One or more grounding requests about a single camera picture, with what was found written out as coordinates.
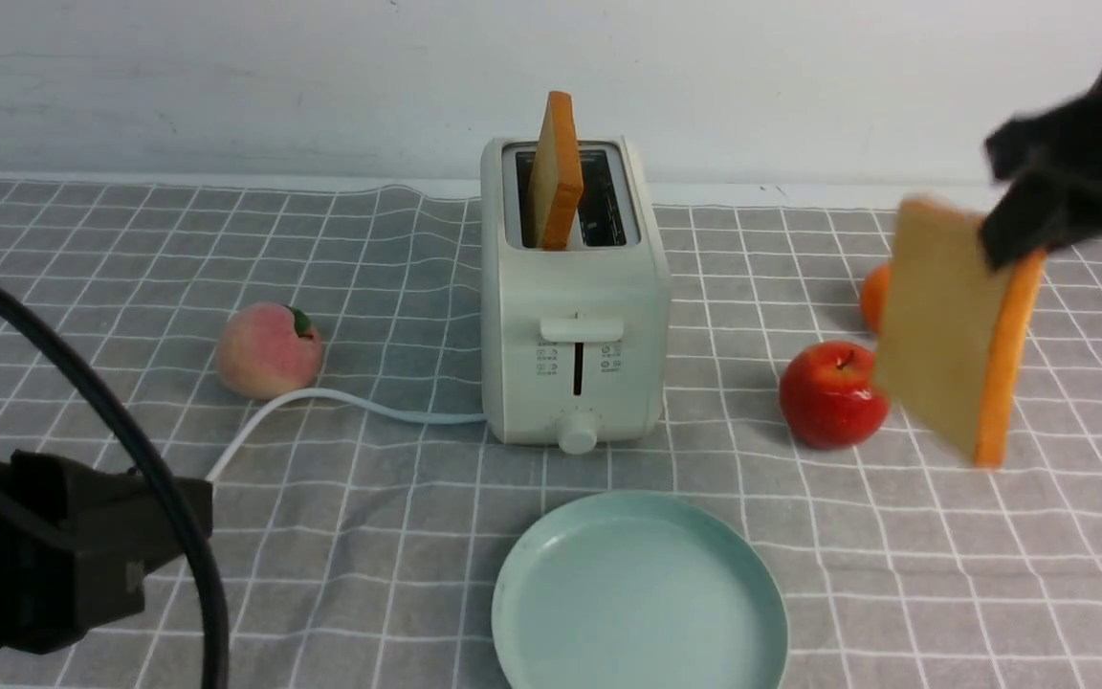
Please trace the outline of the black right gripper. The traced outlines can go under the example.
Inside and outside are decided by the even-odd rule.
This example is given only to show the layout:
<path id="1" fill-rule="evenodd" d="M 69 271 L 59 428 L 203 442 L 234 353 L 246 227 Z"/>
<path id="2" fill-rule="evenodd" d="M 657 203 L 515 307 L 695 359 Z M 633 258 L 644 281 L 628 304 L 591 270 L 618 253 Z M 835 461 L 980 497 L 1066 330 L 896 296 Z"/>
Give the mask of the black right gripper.
<path id="1" fill-rule="evenodd" d="M 1083 95 L 1007 119 L 983 149 L 1007 186 L 979 229 L 988 270 L 1102 238 L 1102 69 Z"/>

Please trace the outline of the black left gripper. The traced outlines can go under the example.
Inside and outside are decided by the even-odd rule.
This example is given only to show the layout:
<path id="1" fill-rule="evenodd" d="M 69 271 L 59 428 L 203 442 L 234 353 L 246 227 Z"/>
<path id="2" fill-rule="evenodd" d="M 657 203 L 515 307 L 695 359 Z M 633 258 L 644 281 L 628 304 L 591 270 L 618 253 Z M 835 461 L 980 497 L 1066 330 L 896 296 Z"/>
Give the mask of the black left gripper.
<path id="1" fill-rule="evenodd" d="M 0 461 L 0 649 L 56 653 L 140 614 L 147 575 L 180 555 L 136 469 L 14 451 Z"/>

